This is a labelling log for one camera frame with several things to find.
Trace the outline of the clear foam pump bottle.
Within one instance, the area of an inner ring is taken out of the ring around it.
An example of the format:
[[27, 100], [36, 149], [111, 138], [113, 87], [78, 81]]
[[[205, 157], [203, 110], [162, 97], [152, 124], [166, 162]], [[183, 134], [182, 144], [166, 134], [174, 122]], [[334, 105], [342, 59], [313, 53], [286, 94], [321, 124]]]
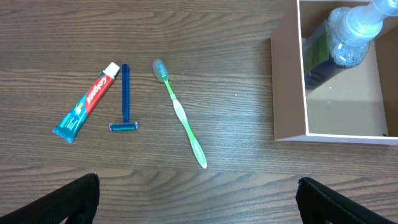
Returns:
[[384, 19], [397, 15], [397, 0], [338, 7], [302, 46], [305, 88], [314, 90], [344, 70], [361, 64]]

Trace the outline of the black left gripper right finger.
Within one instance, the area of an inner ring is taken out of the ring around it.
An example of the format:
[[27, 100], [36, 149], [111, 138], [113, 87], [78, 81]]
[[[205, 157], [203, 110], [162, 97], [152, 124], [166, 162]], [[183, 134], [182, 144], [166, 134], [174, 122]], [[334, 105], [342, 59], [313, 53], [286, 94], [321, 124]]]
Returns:
[[303, 224], [394, 224], [310, 177], [298, 181], [295, 198]]

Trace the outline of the green toothbrush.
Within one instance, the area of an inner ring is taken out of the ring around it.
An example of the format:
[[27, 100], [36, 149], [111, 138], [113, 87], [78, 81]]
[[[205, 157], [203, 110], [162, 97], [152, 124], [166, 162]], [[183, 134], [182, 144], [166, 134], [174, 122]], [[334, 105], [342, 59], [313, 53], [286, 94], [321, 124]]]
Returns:
[[177, 115], [177, 118], [180, 120], [182, 126], [185, 129], [185, 132], [188, 136], [188, 140], [192, 147], [193, 154], [195, 155], [199, 165], [202, 168], [206, 169], [208, 167], [208, 163], [207, 163], [205, 154], [203, 152], [203, 149], [200, 146], [200, 143], [198, 142], [197, 138], [195, 137], [195, 135], [189, 125], [187, 115], [185, 113], [183, 106], [177, 99], [172, 87], [170, 86], [168, 70], [166, 69], [164, 63], [161, 60], [154, 60], [154, 62], [152, 64], [152, 68], [153, 68], [153, 71], [154, 71], [157, 79], [165, 85], [165, 87], [169, 93], [169, 97], [172, 102], [175, 114]]

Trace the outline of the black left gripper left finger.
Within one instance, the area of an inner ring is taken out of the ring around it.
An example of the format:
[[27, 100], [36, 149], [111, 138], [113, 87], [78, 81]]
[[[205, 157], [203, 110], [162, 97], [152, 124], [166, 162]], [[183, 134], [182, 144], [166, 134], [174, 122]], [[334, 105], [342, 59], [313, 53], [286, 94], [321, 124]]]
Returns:
[[89, 173], [1, 217], [1, 223], [92, 223], [100, 199], [100, 180]]

